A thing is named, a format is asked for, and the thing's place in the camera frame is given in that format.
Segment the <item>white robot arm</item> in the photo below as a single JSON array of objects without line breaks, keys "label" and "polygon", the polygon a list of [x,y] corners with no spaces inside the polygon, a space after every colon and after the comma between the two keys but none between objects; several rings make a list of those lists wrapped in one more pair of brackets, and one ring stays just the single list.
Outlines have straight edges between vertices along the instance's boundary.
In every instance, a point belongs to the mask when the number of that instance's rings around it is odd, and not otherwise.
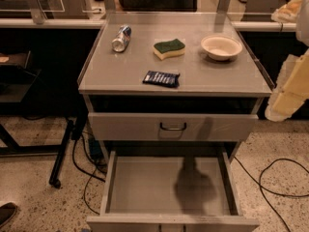
[{"label": "white robot arm", "polygon": [[[294,22],[299,42],[309,46],[309,0],[291,0],[271,16],[277,22]],[[309,99],[309,52],[290,54],[284,61],[276,87],[267,102],[265,116],[273,122],[291,118]]]}]

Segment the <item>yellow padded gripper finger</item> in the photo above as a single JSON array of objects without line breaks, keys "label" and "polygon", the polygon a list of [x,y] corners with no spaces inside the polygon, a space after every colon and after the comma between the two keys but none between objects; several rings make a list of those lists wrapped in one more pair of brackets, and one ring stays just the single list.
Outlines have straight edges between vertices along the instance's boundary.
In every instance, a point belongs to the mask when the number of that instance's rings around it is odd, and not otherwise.
[{"label": "yellow padded gripper finger", "polygon": [[303,105],[305,99],[293,93],[274,92],[268,102],[265,116],[272,122],[282,122],[292,117]]}]

